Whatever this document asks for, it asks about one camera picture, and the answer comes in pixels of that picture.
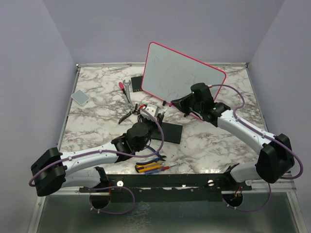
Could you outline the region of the pink framed whiteboard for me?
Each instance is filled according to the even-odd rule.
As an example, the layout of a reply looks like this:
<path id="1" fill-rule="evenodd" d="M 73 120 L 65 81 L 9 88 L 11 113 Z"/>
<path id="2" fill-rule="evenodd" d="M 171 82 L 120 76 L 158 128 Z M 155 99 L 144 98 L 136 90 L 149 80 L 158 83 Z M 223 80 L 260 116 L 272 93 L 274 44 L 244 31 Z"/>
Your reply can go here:
<path id="1" fill-rule="evenodd" d="M 169 105 L 190 94 L 196 83 L 220 85 L 226 73 L 157 42 L 148 47 L 141 89 Z"/>

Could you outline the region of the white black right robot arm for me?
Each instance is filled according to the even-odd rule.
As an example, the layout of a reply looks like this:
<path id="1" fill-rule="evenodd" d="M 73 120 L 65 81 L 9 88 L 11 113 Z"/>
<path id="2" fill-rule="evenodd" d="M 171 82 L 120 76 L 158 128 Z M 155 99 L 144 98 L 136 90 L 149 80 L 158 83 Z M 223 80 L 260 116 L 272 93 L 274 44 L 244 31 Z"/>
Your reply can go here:
<path id="1" fill-rule="evenodd" d="M 171 105 L 188 116 L 194 114 L 202 121 L 225 130 L 247 146 L 257 155 L 258 159 L 229 168 L 224 176 L 223 184 L 234 190 L 247 180 L 264 180 L 275 183 L 294 166 L 289 138 L 280 134 L 273 135 L 239 117 L 235 110 L 222 102 L 215 102 L 210 86 L 197 83 L 191 86 L 191 93 L 171 101 Z"/>

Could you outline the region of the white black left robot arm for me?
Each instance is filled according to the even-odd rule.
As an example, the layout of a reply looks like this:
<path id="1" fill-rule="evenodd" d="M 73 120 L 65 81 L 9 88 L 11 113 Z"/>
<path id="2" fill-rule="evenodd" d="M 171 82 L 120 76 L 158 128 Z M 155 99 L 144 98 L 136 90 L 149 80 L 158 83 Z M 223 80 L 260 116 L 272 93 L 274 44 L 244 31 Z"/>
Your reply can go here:
<path id="1" fill-rule="evenodd" d="M 137 123 L 102 146 L 74 152 L 60 152 L 57 147 L 46 150 L 31 166 L 33 176 L 29 186 L 36 188 L 39 197 L 53 194 L 62 187 L 71 187 L 73 182 L 76 186 L 86 186 L 73 174 L 86 168 L 138 157 L 136 153 L 144 150 L 153 133 L 164 134 L 161 128 L 163 118 L 163 113 L 154 115 L 141 110 Z"/>

